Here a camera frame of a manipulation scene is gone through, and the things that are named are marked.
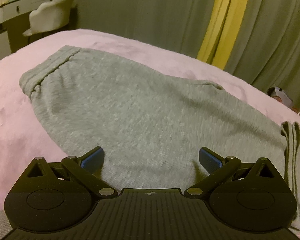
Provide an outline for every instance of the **chair backrest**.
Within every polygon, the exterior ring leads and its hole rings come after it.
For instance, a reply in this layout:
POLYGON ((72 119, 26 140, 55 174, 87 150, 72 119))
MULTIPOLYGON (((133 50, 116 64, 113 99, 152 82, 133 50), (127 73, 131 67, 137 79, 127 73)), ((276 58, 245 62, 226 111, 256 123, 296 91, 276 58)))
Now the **chair backrest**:
POLYGON ((42 3, 29 15, 31 32, 49 32, 67 25, 73 2, 74 0, 52 0, 42 3))

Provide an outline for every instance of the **round knob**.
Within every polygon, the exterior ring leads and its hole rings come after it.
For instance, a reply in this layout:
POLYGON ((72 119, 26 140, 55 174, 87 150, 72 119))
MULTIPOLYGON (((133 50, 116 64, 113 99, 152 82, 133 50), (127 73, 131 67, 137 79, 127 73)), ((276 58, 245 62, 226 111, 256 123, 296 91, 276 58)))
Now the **round knob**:
POLYGON ((238 202, 249 209, 262 210, 274 203, 274 197, 267 191, 258 188, 249 188, 237 195, 238 202))
POLYGON ((62 192, 55 189, 40 189, 31 193, 27 202, 28 205, 38 210, 49 210, 60 206, 65 200, 62 192))

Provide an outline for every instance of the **yellow curtain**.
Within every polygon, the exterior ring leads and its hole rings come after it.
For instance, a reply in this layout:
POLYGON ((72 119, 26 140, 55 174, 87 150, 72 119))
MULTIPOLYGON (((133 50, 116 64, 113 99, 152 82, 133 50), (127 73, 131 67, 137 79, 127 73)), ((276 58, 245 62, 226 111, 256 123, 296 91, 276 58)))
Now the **yellow curtain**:
POLYGON ((197 59, 224 69, 237 38, 248 0, 215 0, 197 59))

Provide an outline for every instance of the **small device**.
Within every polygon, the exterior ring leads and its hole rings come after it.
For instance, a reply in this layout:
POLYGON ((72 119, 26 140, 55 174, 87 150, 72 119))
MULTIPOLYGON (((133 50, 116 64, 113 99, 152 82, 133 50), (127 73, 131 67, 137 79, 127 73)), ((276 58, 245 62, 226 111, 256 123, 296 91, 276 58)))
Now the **small device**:
POLYGON ((12 231, 3 240, 298 240, 288 228, 297 201, 267 158, 242 163, 205 147, 199 162, 210 174, 186 189, 117 191, 93 172, 96 147, 59 163, 36 157, 5 202, 12 231))
POLYGON ((292 107, 293 107, 293 100, 286 94, 286 92, 284 90, 282 90, 282 88, 279 88, 279 87, 269 88, 267 94, 270 97, 277 96, 277 97, 281 98, 282 103, 286 107, 292 109, 292 107))

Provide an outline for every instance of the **pink blanket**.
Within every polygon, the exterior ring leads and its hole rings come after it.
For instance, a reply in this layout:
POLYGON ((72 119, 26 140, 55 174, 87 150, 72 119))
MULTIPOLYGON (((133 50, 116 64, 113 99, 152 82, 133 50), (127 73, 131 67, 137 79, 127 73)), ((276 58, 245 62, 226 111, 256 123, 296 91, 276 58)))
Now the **pink blanket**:
POLYGON ((59 162, 66 154, 50 139, 34 115, 19 78, 64 45, 111 52, 149 66, 163 74, 218 83, 281 125, 300 116, 246 82, 196 59, 138 41, 91 31, 65 31, 48 36, 0 61, 0 210, 20 174, 36 156, 59 162))

